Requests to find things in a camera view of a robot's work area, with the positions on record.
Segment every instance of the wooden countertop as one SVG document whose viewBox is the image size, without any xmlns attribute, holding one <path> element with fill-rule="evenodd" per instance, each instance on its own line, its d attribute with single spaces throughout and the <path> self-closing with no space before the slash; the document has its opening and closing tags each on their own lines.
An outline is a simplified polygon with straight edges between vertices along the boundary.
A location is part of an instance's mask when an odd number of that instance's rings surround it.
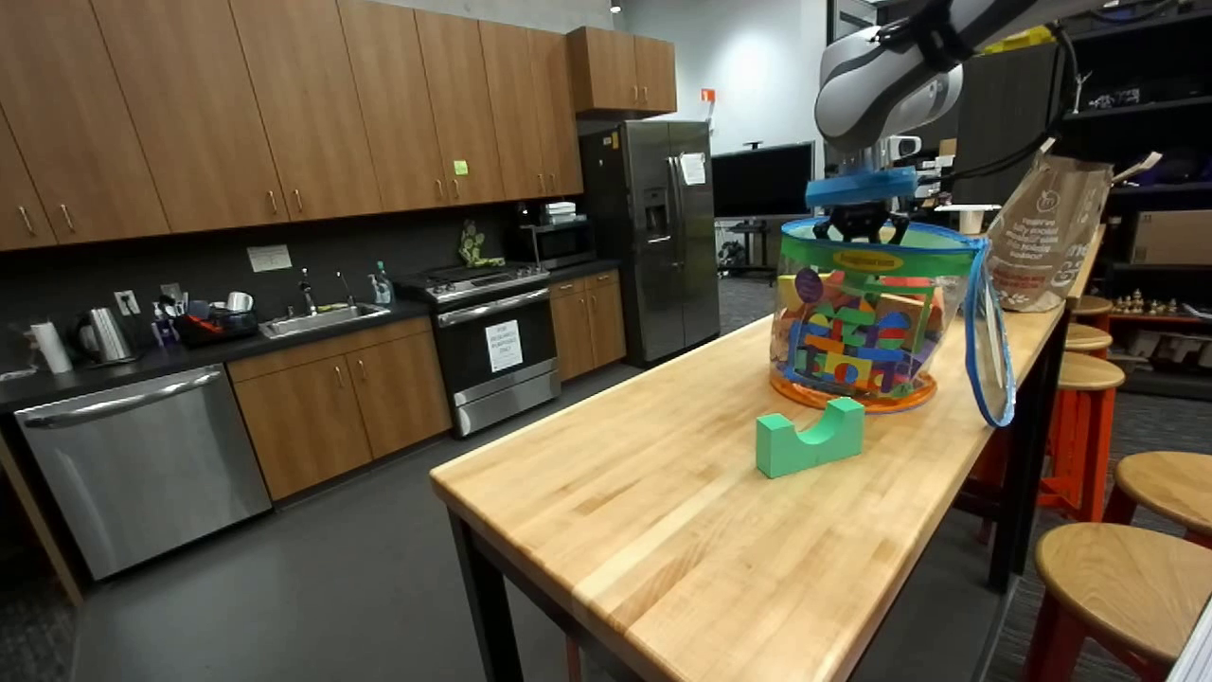
<svg viewBox="0 0 1212 682">
<path fill-rule="evenodd" d="M 1058 317 L 1008 315 L 1018 380 Z M 648 678 L 843 678 L 978 461 L 987 425 L 951 327 L 939 394 L 866 418 L 857 459 L 761 479 L 755 321 L 433 475 L 440 495 Z"/>
</svg>

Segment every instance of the wooden stool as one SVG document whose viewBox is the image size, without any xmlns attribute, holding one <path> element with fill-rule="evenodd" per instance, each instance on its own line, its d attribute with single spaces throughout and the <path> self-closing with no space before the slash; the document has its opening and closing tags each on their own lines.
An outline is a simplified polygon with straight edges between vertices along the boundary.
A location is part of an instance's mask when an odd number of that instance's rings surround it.
<svg viewBox="0 0 1212 682">
<path fill-rule="evenodd" d="M 1071 327 L 1063 331 L 1063 350 L 1068 350 L 1068 354 L 1104 358 L 1111 344 L 1112 344 L 1112 337 L 1111 337 L 1104 331 L 1097 331 L 1097 327 L 1071 321 Z"/>
<path fill-rule="evenodd" d="M 1122 459 L 1104 518 L 1133 523 L 1135 504 L 1180 523 L 1188 543 L 1212 546 L 1212 455 L 1138 450 Z"/>
<path fill-rule="evenodd" d="M 1071 518 L 1103 518 L 1111 489 L 1112 394 L 1124 373 L 1111 359 L 1063 354 L 1058 412 L 1047 432 L 1054 470 L 1042 479 L 1039 507 Z"/>
<path fill-rule="evenodd" d="M 1167 678 L 1212 594 L 1212 550 L 1172 533 L 1068 523 L 1039 543 L 1045 601 L 1035 622 L 1025 678 L 1068 682 L 1084 638 L 1138 678 Z"/>
<path fill-rule="evenodd" d="M 1089 321 L 1089 327 L 1097 327 L 1097 331 L 1111 331 L 1111 315 L 1112 315 L 1112 302 L 1103 298 L 1103 294 L 1078 294 L 1078 298 L 1071 302 L 1071 317 L 1084 317 L 1084 321 Z"/>
</svg>

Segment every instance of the backsplash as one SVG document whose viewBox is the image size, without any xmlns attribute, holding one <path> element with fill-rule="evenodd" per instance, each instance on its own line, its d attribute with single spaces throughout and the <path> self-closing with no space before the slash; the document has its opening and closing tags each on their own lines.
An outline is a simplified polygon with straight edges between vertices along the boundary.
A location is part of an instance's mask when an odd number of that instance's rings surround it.
<svg viewBox="0 0 1212 682">
<path fill-rule="evenodd" d="M 464 221 L 486 230 L 486 255 L 500 255 L 500 234 L 516 222 L 516 210 L 444 210 L 0 255 L 0 373 L 34 359 L 25 340 L 29 321 L 58 321 L 63 344 L 73 344 L 88 307 L 109 307 L 118 315 L 118 287 L 132 287 L 138 302 L 136 317 L 122 317 L 132 354 L 151 344 L 151 298 L 160 283 L 181 283 L 194 298 L 251 293 L 258 317 L 274 317 L 287 307 L 304 310 L 299 270 L 305 264 L 305 283 L 319 302 L 347 298 L 347 293 L 352 298 L 369 298 L 367 273 L 376 262 L 381 262 L 395 281 L 433 264 L 454 264 Z M 287 248 L 292 270 L 251 270 L 246 248 L 270 243 Z"/>
</svg>

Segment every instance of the stainless steel refrigerator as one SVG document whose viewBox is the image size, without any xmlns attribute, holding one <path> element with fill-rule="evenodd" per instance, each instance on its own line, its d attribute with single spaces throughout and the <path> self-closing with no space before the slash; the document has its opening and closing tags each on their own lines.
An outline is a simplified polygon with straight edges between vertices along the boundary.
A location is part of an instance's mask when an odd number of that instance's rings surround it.
<svg viewBox="0 0 1212 682">
<path fill-rule="evenodd" d="M 582 210 L 622 262 L 630 359 L 719 334 L 717 205 L 705 120 L 622 120 L 578 135 Z"/>
</svg>

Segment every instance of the oven handle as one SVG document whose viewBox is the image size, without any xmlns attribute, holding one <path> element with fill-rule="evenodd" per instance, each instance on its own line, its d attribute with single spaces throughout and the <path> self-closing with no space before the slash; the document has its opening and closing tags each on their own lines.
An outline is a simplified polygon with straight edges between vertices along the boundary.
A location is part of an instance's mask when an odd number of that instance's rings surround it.
<svg viewBox="0 0 1212 682">
<path fill-rule="evenodd" d="M 546 298 L 546 287 L 502 294 L 502 298 L 493 298 L 493 302 L 481 302 L 481 307 L 444 310 L 440 327 L 460 327 L 460 321 L 474 321 L 474 317 L 487 317 L 487 315 L 500 315 L 500 310 L 516 310 L 516 307 L 537 302 L 537 298 Z"/>
<path fill-rule="evenodd" d="M 29 409 L 29 412 L 19 412 L 19 419 L 25 427 L 50 427 L 50 425 L 63 425 L 63 419 L 104 418 L 104 412 L 136 409 L 136 407 L 147 407 L 147 403 L 167 403 L 167 397 L 197 392 L 197 385 L 203 385 L 203 382 L 212 382 L 221 377 L 222 373 L 200 373 L 194 380 L 164 382 L 164 385 L 142 392 L 142 394 L 102 397 L 102 403 L 88 403 L 88 407 L 75 407 L 75 409 L 58 409 L 58 412 Z"/>
</svg>

